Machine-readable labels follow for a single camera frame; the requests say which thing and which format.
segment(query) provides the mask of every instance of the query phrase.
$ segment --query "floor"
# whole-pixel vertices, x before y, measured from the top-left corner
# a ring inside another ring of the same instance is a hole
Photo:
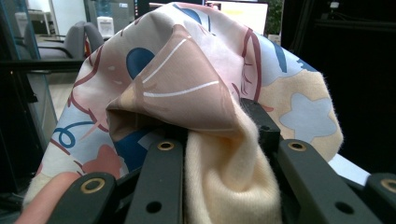
[[[62,115],[77,75],[77,73],[58,73],[47,76],[49,92],[58,119]],[[24,192],[19,194],[0,193],[0,223],[11,224],[15,222],[21,214],[19,207],[21,206],[23,195]]]

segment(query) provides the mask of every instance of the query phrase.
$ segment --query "computer screen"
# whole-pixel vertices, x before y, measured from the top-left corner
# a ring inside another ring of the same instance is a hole
[[[263,35],[267,19],[268,3],[251,1],[206,1],[209,7],[220,10],[254,32]]]

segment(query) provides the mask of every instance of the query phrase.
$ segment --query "chair backrest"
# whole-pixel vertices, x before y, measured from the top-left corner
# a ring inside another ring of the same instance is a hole
[[[91,52],[96,51],[105,43],[102,35],[99,33],[98,28],[96,28],[92,22],[85,22],[84,29],[90,41]]]
[[[74,59],[84,59],[84,23],[83,21],[78,22],[70,27],[64,38],[64,48],[69,51]]]

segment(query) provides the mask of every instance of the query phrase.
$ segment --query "fabric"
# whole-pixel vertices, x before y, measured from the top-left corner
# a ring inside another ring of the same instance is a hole
[[[84,62],[25,204],[61,172],[132,172],[173,124],[189,130],[189,223],[279,223],[276,180],[240,98],[327,161],[343,141],[320,72],[210,7],[160,7]]]

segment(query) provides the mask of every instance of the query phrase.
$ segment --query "patterned fabric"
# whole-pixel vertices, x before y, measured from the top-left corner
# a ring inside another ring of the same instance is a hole
[[[190,222],[276,223],[276,182],[240,98],[259,102],[285,139],[310,143],[327,161],[343,141],[320,72],[210,7],[160,7],[84,62],[25,202],[42,177],[121,177],[141,167],[170,123],[190,130]]]

